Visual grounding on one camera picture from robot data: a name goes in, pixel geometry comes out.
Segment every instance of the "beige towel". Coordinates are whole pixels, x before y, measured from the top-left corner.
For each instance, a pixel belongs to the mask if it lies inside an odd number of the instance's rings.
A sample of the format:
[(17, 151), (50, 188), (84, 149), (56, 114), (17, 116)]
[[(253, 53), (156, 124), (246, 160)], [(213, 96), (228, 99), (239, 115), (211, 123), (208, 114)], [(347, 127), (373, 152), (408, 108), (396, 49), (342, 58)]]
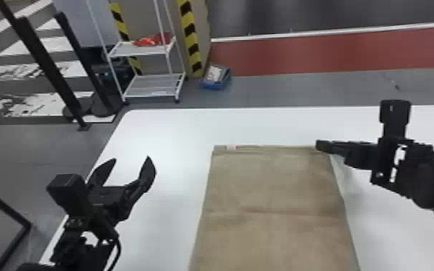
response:
[(192, 271), (350, 271), (356, 257), (327, 155), (213, 152)]

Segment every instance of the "metal stand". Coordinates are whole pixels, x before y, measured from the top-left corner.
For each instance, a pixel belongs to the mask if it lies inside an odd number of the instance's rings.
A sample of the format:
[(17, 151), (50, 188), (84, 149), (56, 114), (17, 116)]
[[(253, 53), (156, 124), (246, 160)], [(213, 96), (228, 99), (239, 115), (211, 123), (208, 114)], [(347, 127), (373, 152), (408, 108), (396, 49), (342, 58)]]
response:
[(6, 261), (10, 258), (15, 249), (20, 245), (23, 238), (29, 233), (32, 228), (32, 224), (20, 213), (14, 210), (12, 207), (7, 205), (3, 200), (0, 199), (0, 210), (8, 215), (11, 219), (15, 220), (18, 224), (22, 226), (19, 233), (10, 242), (9, 246), (5, 249), (4, 253), (0, 256), (0, 270), (6, 264)]
[(69, 118), (75, 118), (79, 124), (79, 130), (88, 130), (90, 124), (86, 123), (82, 116), (89, 112), (87, 105), (82, 105), (74, 95), (67, 81), (62, 77), (54, 60), (50, 57), (44, 45), (40, 42), (34, 28), (26, 17), (15, 18), (4, 0), (0, 0), (0, 11), (12, 25), (14, 31), (19, 35), (20, 40), (25, 44), (32, 57), (39, 64), (49, 82), (56, 89), (61, 99), (66, 104), (66, 114)]
[(108, 117), (114, 114), (117, 114), (121, 107), (123, 107), (122, 97), (119, 95), (109, 95), (107, 90), (103, 88), (101, 83), (96, 77), (96, 74), (92, 70), (92, 67), (87, 59), (87, 56), (84, 54), (79, 41), (77, 40), (74, 32), (71, 29), (71, 25), (67, 20), (67, 16), (63, 12), (57, 13), (54, 18), (56, 18), (57, 23), (61, 26), (64, 34), (69, 40), (74, 52), (77, 57), (81, 61), (84, 70), (86, 71), (89, 80), (91, 81), (94, 90), (96, 91), (96, 95), (92, 95), (90, 98), (91, 102), (82, 102), (81, 99), (79, 101), (81, 104), (86, 103), (91, 108), (91, 113), (97, 117)]
[[(172, 17), (170, 16), (168, 5), (166, 0), (162, 0), (164, 2), (164, 9), (166, 16), (168, 18), (169, 26), (172, 31), (172, 39), (165, 40), (163, 24), (161, 22), (160, 8), (157, 0), (153, 0), (155, 6), (156, 20), (158, 22), (161, 41), (163, 45), (158, 46), (135, 46), (133, 41), (123, 41), (118, 34), (118, 31), (115, 28), (115, 34), (117, 35), (119, 41), (112, 48), (110, 52), (106, 49), (105, 41), (102, 37), (101, 30), (97, 23), (97, 20), (94, 16), (94, 13), (91, 8), (90, 0), (86, 0), (86, 5), (89, 9), (89, 13), (91, 14), (92, 21), (94, 26), (96, 27), (96, 32), (99, 36), (99, 40), (101, 42), (101, 46), (103, 51), (106, 54), (107, 62), (110, 65), (112, 77), (115, 80), (118, 91), (123, 97), (123, 100), (126, 101), (126, 98), (133, 97), (165, 97), (171, 96), (174, 97), (176, 103), (180, 102), (180, 90), (182, 89), (183, 81), (185, 80), (185, 65), (183, 63), (182, 54), (180, 52), (180, 47), (177, 42), (177, 38), (175, 35), (175, 29), (172, 23)], [(177, 46), (177, 52), (180, 58), (180, 64), (182, 65), (182, 73), (174, 73), (172, 64), (170, 62), (170, 53), (174, 46)], [(121, 84), (118, 81), (118, 77), (115, 73), (115, 69), (112, 66), (112, 58), (121, 58), (126, 57), (130, 58), (132, 56), (145, 56), (145, 55), (165, 55), (167, 60), (167, 68), (168, 74), (157, 74), (157, 75), (149, 75), (149, 76), (138, 76), (136, 75), (136, 70), (133, 68), (133, 72), (135, 76), (131, 80), (128, 87), (123, 91), (121, 88)]]

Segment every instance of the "yellow and black striped pillar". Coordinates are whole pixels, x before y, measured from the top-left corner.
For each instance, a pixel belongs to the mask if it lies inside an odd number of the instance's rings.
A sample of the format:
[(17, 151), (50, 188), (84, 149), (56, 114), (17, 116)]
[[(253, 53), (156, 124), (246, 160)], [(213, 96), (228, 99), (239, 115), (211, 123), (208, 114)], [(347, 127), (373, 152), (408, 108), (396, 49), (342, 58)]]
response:
[(185, 36), (185, 47), (188, 52), (191, 77), (203, 76), (202, 56), (198, 47), (197, 29), (195, 27), (195, 15), (192, 11), (190, 0), (177, 0), (180, 14), (182, 16), (182, 28)]
[[(126, 27), (125, 21), (123, 20), (119, 3), (110, 3), (110, 9), (111, 9), (112, 17), (115, 19), (118, 32), (120, 33), (121, 40), (129, 41), (130, 36), (128, 34), (128, 28)], [(143, 74), (141, 70), (141, 62), (137, 57), (131, 56), (128, 58), (128, 61), (130, 62), (130, 65), (132, 65), (132, 67), (135, 68), (136, 73), (138, 75)]]

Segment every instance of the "shelf rack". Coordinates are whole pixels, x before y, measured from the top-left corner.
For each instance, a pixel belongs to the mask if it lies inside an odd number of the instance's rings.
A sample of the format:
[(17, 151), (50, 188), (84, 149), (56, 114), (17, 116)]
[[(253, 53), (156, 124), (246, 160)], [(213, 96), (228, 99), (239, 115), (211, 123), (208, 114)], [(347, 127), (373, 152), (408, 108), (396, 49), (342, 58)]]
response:
[[(86, 0), (86, 5), (89, 9), (89, 13), (91, 14), (91, 18), (94, 23), (94, 26), (96, 27), (96, 32), (99, 36), (102, 49), (105, 52), (107, 62), (110, 66), (112, 77), (115, 80), (116, 87), (118, 88), (118, 91), (120, 92), (120, 95), (123, 98), (123, 100), (126, 101), (127, 98), (137, 98), (137, 97), (173, 96), (174, 101), (176, 103), (179, 103), (180, 90), (182, 89), (182, 85), (183, 85), (183, 81), (185, 80), (186, 73), (185, 73), (185, 65), (183, 63), (181, 50), (175, 35), (175, 28), (173, 26), (172, 18), (168, 10), (167, 0), (162, 0), (162, 1), (164, 2), (164, 10), (168, 18), (170, 30), (172, 31), (172, 39), (169, 42), (165, 40), (163, 24), (161, 23), (161, 15), (160, 15), (158, 0), (153, 0), (155, 13), (156, 13), (156, 20), (158, 22), (161, 39), (164, 45), (136, 46), (133, 44), (132, 40), (123, 41), (121, 40), (121, 37), (119, 36), (118, 30), (116, 29), (115, 26), (115, 34), (117, 35), (119, 41), (109, 52), (107, 51), (106, 44), (102, 38), (101, 30), (99, 28), (97, 20), (95, 19), (90, 1), (91, 0)], [(172, 52), (172, 49), (175, 47), (177, 48), (180, 64), (182, 65), (182, 71), (183, 71), (182, 73), (173, 72), (172, 63), (170, 62), (170, 53)], [(149, 55), (164, 55), (167, 61), (167, 68), (169, 73), (139, 76), (136, 73), (134, 67), (132, 67), (135, 76), (133, 77), (129, 85), (126, 87), (126, 89), (123, 91), (123, 89), (121, 88), (121, 83), (119, 82), (118, 77), (116, 76), (115, 73), (115, 69), (112, 65), (112, 59), (122, 58), (122, 57), (130, 58), (136, 56), (149, 56)]]

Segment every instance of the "black frame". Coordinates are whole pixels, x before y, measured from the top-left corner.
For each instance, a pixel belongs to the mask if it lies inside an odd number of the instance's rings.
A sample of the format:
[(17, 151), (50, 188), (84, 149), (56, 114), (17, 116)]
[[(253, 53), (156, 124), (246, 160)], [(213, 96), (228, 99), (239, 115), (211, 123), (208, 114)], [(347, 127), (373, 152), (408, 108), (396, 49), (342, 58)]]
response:
[(28, 235), (30, 229), (32, 228), (32, 224), (24, 216), (22, 216), (19, 212), (17, 212), (15, 209), (10, 207), (1, 199), (0, 199), (0, 210), (22, 226), (20, 231), (10, 242), (9, 246), (5, 249), (4, 253), (0, 256), (0, 270), (1, 270), (5, 266), (6, 261), (8, 261), (12, 253), (14, 253), (15, 249), (20, 245), (20, 243), (22, 243), (23, 238), (26, 235)]

